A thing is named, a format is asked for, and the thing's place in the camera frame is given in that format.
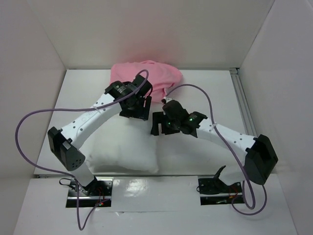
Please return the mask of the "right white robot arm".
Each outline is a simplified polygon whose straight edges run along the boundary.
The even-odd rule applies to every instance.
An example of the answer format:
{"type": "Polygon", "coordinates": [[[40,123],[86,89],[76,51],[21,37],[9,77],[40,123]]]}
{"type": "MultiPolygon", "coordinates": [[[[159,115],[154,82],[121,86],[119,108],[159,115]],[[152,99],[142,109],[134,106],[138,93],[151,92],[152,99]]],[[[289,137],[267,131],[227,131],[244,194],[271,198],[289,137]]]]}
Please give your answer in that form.
{"type": "Polygon", "coordinates": [[[230,150],[238,163],[237,168],[222,166],[214,176],[213,186],[219,192],[230,185],[251,181],[264,185],[278,162],[271,141],[265,135],[245,135],[215,123],[199,112],[187,112],[176,100],[166,102],[161,112],[152,114],[151,134],[183,133],[207,140],[230,150]]]}

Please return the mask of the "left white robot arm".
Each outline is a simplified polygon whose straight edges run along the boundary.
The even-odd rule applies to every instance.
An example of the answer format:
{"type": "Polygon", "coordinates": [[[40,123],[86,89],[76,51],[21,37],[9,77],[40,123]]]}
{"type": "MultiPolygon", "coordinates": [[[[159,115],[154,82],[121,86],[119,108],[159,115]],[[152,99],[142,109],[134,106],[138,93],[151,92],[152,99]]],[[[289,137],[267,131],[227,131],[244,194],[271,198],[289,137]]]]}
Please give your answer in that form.
{"type": "Polygon", "coordinates": [[[73,175],[83,194],[92,195],[101,185],[85,164],[86,157],[80,152],[80,147],[115,115],[147,120],[152,90],[148,77],[139,73],[132,82],[113,82],[88,111],[61,129],[51,127],[48,130],[51,152],[73,175]]]}

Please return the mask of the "white pillow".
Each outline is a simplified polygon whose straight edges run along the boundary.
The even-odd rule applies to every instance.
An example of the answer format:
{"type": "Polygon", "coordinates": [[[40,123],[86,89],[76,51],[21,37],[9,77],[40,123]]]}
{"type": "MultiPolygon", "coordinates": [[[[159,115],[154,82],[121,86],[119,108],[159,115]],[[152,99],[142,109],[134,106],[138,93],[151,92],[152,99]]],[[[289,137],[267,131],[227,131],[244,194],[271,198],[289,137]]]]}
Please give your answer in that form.
{"type": "Polygon", "coordinates": [[[86,159],[93,172],[140,171],[158,173],[157,137],[150,134],[152,121],[115,115],[88,139],[86,159]]]}

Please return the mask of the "pink pillowcase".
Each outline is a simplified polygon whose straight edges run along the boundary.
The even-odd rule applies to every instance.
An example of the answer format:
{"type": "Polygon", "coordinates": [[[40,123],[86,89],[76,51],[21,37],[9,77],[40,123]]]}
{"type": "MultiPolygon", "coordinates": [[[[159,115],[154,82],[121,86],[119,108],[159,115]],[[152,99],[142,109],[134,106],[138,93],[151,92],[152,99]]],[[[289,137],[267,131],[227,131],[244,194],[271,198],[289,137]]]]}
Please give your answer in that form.
{"type": "Polygon", "coordinates": [[[110,82],[133,81],[141,70],[149,72],[148,82],[153,86],[152,102],[160,103],[167,95],[167,91],[181,82],[183,75],[177,68],[155,61],[114,64],[111,68],[110,82]]]}

